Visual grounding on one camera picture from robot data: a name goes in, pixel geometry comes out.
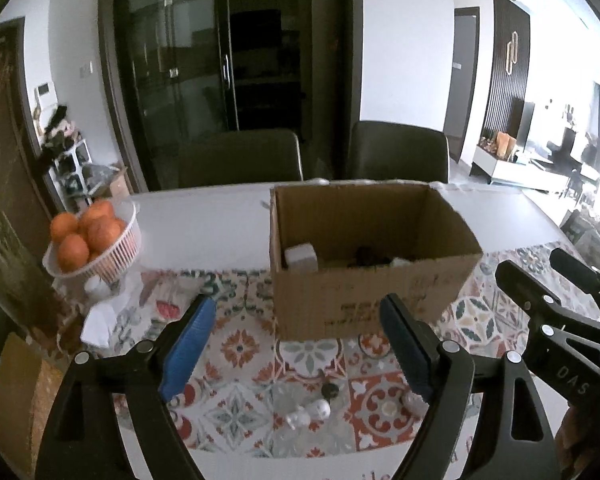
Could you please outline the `person right hand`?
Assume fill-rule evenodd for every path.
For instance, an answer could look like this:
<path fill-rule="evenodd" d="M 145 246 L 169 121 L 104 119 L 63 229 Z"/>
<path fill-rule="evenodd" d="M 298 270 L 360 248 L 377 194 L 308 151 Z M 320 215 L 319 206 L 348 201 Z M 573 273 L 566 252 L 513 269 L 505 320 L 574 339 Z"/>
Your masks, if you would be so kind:
<path fill-rule="evenodd" d="M 570 405 L 555 436 L 560 473 L 563 479 L 576 478 L 588 464 L 586 435 L 591 421 Z"/>

